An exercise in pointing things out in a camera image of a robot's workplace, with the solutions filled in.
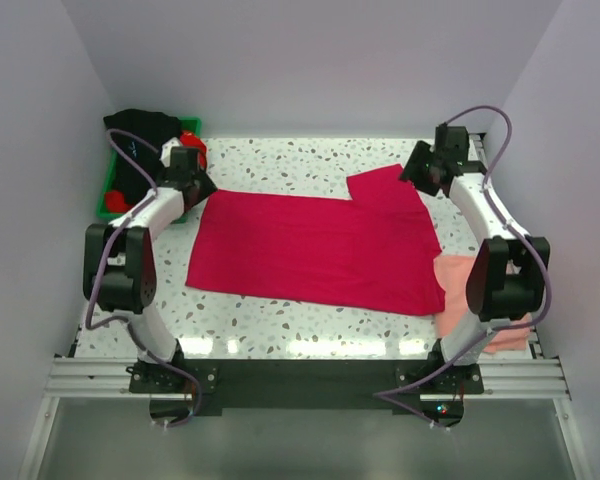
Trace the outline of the magenta t shirt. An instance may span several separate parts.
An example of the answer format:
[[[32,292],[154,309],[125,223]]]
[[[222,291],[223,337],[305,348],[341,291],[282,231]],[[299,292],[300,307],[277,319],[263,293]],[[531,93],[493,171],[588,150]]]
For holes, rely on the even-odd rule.
[[[395,164],[352,175],[349,199],[221,190],[204,208],[186,286],[371,309],[443,311],[441,253],[418,191]]]

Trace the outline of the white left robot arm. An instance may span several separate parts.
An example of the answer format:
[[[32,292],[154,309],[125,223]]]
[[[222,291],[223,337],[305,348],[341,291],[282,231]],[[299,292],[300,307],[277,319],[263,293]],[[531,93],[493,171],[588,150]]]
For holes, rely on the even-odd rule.
[[[124,325],[138,358],[153,363],[151,378],[165,392],[180,390],[187,368],[174,359],[179,342],[154,304],[157,272],[153,243],[175,220],[217,191],[207,174],[206,152],[174,146],[162,176],[142,200],[107,224],[85,232],[83,293],[88,301],[84,327]]]

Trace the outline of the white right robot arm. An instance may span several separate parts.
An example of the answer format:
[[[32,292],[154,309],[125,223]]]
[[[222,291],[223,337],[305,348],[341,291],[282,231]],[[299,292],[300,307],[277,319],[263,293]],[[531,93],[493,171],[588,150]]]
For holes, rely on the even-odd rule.
[[[530,326],[543,319],[551,305],[548,275],[550,244],[532,236],[498,197],[490,170],[469,159],[466,128],[442,123],[434,142],[419,141],[400,179],[418,191],[443,193],[465,217],[479,250],[465,286],[468,312],[439,341],[442,358],[425,369],[428,386],[449,392],[461,380],[459,366],[477,362],[497,333],[519,328],[528,314]]]

